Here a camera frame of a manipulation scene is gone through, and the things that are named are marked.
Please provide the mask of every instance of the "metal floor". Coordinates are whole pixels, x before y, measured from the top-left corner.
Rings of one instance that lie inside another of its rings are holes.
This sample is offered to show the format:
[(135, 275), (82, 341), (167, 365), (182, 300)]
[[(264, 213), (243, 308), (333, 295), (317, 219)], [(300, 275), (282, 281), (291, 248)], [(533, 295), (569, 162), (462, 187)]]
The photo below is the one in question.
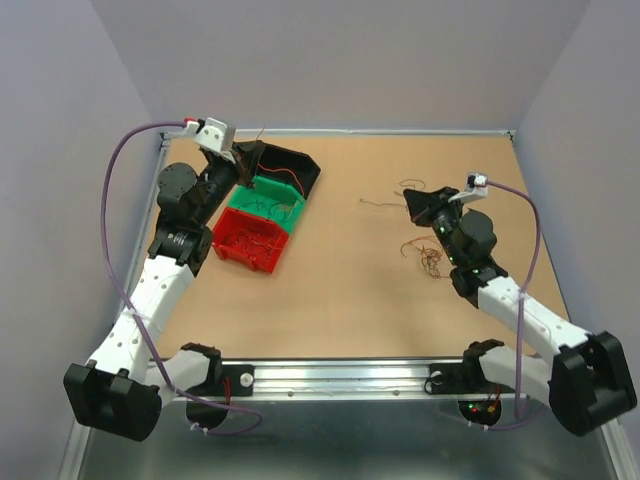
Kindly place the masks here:
[[(100, 479), (613, 479), (598, 430), (577, 438), (550, 413), (488, 432), (448, 418), (453, 400), (251, 402), (265, 422), (238, 437), (191, 432), (174, 401), (135, 443), (91, 433), (80, 478)], [(505, 413), (511, 401), (503, 402)], [(503, 418), (501, 423), (509, 421)]]

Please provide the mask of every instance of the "black plastic bin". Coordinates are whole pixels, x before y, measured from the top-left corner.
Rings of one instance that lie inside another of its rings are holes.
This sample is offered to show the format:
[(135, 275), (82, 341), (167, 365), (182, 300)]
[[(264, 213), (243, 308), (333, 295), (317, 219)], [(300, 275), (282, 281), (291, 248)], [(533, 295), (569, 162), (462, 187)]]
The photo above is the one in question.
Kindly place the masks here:
[(305, 199), (309, 198), (320, 175), (320, 167), (306, 153), (294, 152), (260, 140), (238, 142), (235, 149), (243, 156), (251, 155), (251, 165), (254, 161), (257, 162), (257, 175), (291, 185)]

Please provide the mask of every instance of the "plastic bin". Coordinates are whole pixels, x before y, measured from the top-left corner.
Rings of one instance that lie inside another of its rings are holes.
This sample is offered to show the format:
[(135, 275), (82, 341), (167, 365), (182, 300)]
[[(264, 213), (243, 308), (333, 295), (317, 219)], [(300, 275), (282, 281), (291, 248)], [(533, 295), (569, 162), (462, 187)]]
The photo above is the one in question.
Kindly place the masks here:
[(229, 207), (271, 220), (291, 234), (304, 210), (305, 199), (291, 185), (261, 176), (254, 177), (253, 182), (252, 189), (236, 189)]
[(288, 241), (289, 234), (275, 222), (229, 207), (213, 228), (218, 257), (267, 273), (275, 269)]
[(276, 147), (260, 140), (238, 142), (235, 148), (243, 155), (251, 155), (251, 164), (257, 162), (256, 175), (291, 185), (304, 198), (309, 198), (320, 175), (320, 167), (309, 155)]

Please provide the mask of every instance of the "screw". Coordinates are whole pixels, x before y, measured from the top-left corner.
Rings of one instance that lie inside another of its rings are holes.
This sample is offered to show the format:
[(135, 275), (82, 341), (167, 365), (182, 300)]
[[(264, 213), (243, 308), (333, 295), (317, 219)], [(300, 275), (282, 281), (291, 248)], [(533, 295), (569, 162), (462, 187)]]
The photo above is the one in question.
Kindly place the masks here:
[(433, 383), (434, 385), (442, 385), (444, 383), (444, 375), (442, 375), (441, 371), (436, 370), (435, 372), (431, 373), (429, 380), (431, 380), (431, 383)]
[(253, 375), (250, 373), (243, 373), (240, 375), (240, 385), (247, 388), (253, 385)]

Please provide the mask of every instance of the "wooden table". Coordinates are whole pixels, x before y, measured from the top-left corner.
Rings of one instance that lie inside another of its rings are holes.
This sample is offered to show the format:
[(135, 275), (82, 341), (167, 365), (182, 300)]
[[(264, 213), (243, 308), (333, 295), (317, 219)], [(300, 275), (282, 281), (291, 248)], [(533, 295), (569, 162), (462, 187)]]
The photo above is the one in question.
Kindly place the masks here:
[[(503, 137), (263, 138), (310, 154), (322, 173), (273, 275), (219, 260), (211, 251), (173, 312), (159, 347), (173, 355), (187, 342), (215, 345), (226, 357), (385, 357), (461, 355), (470, 342), (515, 335), (433, 279), (420, 254), (400, 246), (430, 230), (413, 225), (398, 182), (420, 179), (426, 190), (462, 188), (469, 171), (524, 189)], [(200, 171), (191, 142), (174, 141), (169, 162)], [(494, 221), (496, 261), (522, 281), (534, 245), (526, 202), (492, 190), (474, 204)], [(213, 227), (222, 208), (212, 219)], [(443, 259), (447, 273), (449, 263)], [(565, 316), (543, 249), (530, 292)]]

